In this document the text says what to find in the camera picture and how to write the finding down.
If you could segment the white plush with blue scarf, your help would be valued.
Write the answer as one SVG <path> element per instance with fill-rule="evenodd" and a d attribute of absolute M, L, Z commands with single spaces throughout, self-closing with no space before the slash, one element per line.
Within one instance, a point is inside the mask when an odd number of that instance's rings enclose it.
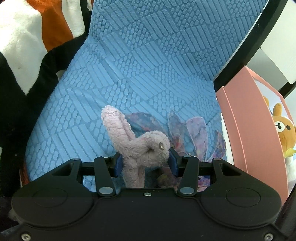
<path fill-rule="evenodd" d="M 292 191 L 296 180 L 296 165 L 293 156 L 285 158 L 285 165 L 287 170 L 288 191 Z"/>

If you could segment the purple bunny plush with ribbon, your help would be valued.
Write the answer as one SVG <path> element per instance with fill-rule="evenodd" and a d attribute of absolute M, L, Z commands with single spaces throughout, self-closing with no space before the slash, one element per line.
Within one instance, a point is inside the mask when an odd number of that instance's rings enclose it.
<path fill-rule="evenodd" d="M 182 123 L 176 113 L 170 111 L 168 135 L 148 113 L 124 115 L 117 108 L 107 105 L 101 112 L 101 119 L 113 146 L 123 157 L 123 180 L 127 188 L 143 188 L 146 169 L 160 168 L 158 185 L 177 189 L 181 179 L 168 166 L 169 149 L 173 148 L 179 156 L 185 156 L 185 133 L 189 134 L 195 148 L 194 156 L 200 161 L 210 162 L 226 153 L 224 137 L 217 132 L 214 152 L 210 158 L 206 157 L 208 134 L 205 121 L 200 116 Z"/>

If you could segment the brown bear plush blue shirt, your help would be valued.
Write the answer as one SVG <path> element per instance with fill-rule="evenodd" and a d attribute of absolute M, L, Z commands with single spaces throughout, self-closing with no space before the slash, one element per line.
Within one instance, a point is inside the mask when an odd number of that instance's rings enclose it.
<path fill-rule="evenodd" d="M 273 107 L 272 118 L 278 133 L 283 155 L 285 158 L 295 154 L 295 126 L 293 122 L 282 115 L 282 104 L 276 103 Z"/>

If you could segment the pink cardboard box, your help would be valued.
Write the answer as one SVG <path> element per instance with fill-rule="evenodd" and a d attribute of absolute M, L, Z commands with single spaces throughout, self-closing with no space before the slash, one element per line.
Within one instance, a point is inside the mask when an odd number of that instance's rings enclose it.
<path fill-rule="evenodd" d="M 234 166 L 275 189 L 282 202 L 288 198 L 288 179 L 272 112 L 281 103 L 282 115 L 292 116 L 283 96 L 248 67 L 243 67 L 217 93 Z"/>

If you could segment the blue quilted cushion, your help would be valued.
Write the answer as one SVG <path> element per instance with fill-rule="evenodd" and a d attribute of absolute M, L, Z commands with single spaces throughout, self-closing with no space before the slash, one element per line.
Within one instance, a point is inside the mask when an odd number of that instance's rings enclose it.
<path fill-rule="evenodd" d="M 89 35 L 47 100 L 28 140 L 29 178 L 79 157 L 113 155 L 101 121 L 111 105 L 166 127 L 205 120 L 207 155 L 221 130 L 213 80 L 266 1 L 95 1 Z"/>

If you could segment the white orange black blanket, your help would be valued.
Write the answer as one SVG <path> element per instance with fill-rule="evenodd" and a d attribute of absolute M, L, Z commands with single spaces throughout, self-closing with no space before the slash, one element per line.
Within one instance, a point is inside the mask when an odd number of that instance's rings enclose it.
<path fill-rule="evenodd" d="M 90 26 L 92 1 L 1 1 L 1 148 L 24 144 L 57 73 Z"/>

